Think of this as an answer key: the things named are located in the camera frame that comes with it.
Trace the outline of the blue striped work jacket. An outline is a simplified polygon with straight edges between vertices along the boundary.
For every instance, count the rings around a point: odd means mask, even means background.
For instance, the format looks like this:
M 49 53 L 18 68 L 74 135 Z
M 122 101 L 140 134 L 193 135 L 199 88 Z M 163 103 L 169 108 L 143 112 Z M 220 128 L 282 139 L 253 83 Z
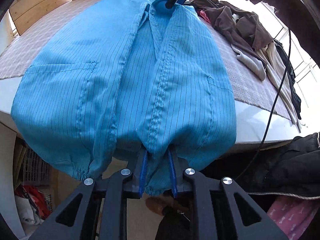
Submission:
M 77 180 L 145 148 L 145 191 L 170 189 L 172 147 L 202 170 L 236 141 L 233 89 L 191 6 L 100 0 L 73 18 L 26 70 L 11 117 L 26 143 Z

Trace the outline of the red garment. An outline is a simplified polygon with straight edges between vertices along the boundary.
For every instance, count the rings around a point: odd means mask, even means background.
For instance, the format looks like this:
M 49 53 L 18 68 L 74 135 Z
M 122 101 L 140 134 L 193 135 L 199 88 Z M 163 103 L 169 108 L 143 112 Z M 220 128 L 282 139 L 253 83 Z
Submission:
M 209 17 L 206 15 L 204 10 L 200 10 L 197 12 L 198 16 L 202 18 L 205 22 L 211 24 Z

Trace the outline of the rust knitted sleeve cuff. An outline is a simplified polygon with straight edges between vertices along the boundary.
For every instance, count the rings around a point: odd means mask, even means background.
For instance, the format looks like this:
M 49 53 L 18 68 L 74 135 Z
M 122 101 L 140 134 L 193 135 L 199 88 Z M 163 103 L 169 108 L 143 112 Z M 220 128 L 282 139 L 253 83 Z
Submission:
M 153 213 L 164 216 L 163 210 L 166 207 L 171 207 L 171 204 L 169 202 L 166 202 L 162 198 L 159 197 L 149 197 L 145 200 L 146 207 Z

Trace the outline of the brown garment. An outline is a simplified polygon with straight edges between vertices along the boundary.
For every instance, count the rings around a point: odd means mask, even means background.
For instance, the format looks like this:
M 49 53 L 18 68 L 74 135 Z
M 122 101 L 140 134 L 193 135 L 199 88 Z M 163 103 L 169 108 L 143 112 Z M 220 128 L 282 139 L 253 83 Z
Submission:
M 204 12 L 213 29 L 223 35 L 236 49 L 259 60 L 264 67 L 267 63 L 257 51 L 273 41 L 254 12 L 241 10 L 231 3 L 219 0 L 189 0 L 196 12 Z

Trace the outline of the red and white bag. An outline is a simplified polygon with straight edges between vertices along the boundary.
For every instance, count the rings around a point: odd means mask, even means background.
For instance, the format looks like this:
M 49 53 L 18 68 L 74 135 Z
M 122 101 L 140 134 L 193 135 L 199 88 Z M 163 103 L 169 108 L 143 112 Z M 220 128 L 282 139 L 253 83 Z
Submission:
M 22 224 L 40 225 L 51 214 L 42 192 L 33 185 L 18 185 L 14 191 L 18 216 Z

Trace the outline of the pink bow-print shirt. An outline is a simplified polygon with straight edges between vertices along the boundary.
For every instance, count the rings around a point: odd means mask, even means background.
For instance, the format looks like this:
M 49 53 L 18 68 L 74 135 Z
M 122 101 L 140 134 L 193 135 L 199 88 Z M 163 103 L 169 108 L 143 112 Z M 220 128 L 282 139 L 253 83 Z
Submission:
M 319 200 L 302 200 L 280 196 L 271 205 L 267 214 L 288 239 L 299 239 L 318 210 Z

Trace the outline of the pink plaid table mat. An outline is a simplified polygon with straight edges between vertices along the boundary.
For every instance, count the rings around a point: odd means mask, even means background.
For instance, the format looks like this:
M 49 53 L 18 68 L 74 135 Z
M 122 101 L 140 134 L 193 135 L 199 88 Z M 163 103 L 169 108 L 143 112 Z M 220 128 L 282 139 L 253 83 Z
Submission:
M 15 38 L 1 53 L 1 79 L 23 76 L 44 45 L 77 14 L 100 0 L 76 0 L 68 2 L 39 19 L 25 33 Z M 222 60 L 227 69 L 237 101 L 269 111 L 276 96 L 276 88 L 269 79 L 261 81 L 236 58 L 227 40 L 209 23 Z

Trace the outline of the black jacket garment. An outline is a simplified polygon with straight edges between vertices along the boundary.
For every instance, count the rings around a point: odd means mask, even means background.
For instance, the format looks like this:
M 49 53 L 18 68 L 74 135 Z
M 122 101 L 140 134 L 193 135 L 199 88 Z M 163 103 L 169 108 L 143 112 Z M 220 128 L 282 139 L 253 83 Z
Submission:
M 293 66 L 289 60 L 287 53 L 285 52 L 285 50 L 283 48 L 283 45 L 279 41 L 277 41 L 276 39 L 274 39 L 274 42 L 275 42 L 277 52 L 283 61 L 283 64 L 285 65 L 285 67 L 288 66 L 287 77 L 289 79 L 289 85 L 290 85 L 290 90 L 291 90 L 291 102 L 296 110 L 298 119 L 301 120 L 300 113 L 301 113 L 302 101 L 301 101 L 301 98 L 296 93 L 296 90 L 294 88 L 296 75 L 293 70 Z

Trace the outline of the beige garment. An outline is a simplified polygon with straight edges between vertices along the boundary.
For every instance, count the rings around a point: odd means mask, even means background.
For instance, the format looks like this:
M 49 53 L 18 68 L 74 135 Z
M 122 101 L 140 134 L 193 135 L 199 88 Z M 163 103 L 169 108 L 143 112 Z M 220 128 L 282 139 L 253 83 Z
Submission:
M 236 73 L 231 75 L 235 100 L 280 115 L 300 128 L 296 110 L 291 102 L 288 77 L 281 83 L 285 65 L 277 52 L 275 42 L 272 41 L 257 51 L 257 54 L 266 61 L 266 67 L 235 46 L 231 48 L 235 52 L 236 59 L 245 67 L 242 70 L 237 69 Z

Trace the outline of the wooden plank panel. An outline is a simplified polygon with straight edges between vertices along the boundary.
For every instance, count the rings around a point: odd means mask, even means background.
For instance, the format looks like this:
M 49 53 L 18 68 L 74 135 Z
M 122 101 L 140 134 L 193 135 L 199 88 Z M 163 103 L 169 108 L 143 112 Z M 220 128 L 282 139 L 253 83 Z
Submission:
M 14 0 L 9 13 L 19 35 L 43 16 L 71 0 Z

